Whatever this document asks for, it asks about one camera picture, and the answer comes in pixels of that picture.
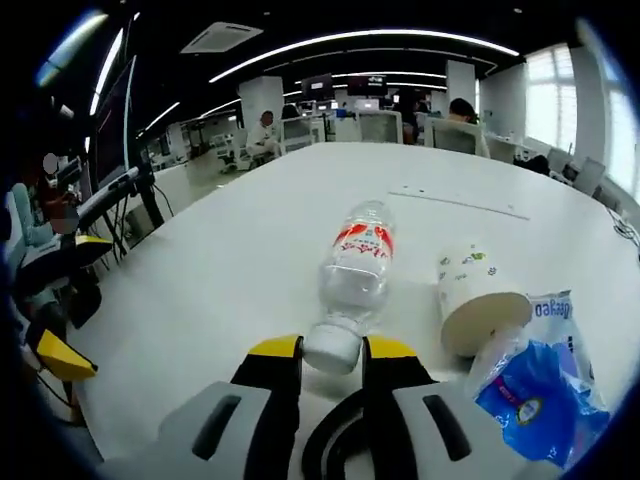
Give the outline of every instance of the plastic water bottle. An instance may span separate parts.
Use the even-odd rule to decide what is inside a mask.
[[[393,220],[384,203],[361,203],[347,217],[320,267],[323,320],[304,341],[304,359],[328,373],[347,374],[358,362],[362,337],[387,297]]]

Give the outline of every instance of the paper cup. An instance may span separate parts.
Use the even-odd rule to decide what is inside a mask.
[[[438,257],[438,300],[444,347],[473,357],[498,330],[522,326],[531,303],[486,248],[465,243]]]

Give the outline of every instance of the white table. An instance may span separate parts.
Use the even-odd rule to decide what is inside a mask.
[[[403,189],[523,218],[388,195]],[[347,211],[371,198],[386,199],[397,223],[380,329],[412,345],[434,378],[459,378],[465,369],[440,347],[436,255],[452,241],[483,238],[526,291],[573,290],[598,385],[617,407],[640,352],[640,266],[601,205],[542,175],[472,155],[320,143],[195,203],[105,278],[100,310],[70,335],[100,367],[79,397],[102,454],[128,455],[155,439],[165,415],[211,382],[230,379],[254,344],[306,333],[320,316],[318,265]],[[305,368],[290,478],[301,478],[311,430],[359,385],[358,373],[335,378]]]

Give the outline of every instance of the window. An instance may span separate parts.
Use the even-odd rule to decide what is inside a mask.
[[[609,109],[607,175],[640,202],[638,122],[629,97],[606,61],[604,71]]]
[[[559,45],[527,57],[526,135],[571,153],[577,125],[569,48]]]

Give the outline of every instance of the plastic bag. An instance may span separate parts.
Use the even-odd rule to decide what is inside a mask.
[[[572,317],[569,292],[530,297],[531,321],[498,332],[476,356],[465,390],[530,460],[567,468],[609,421]]]

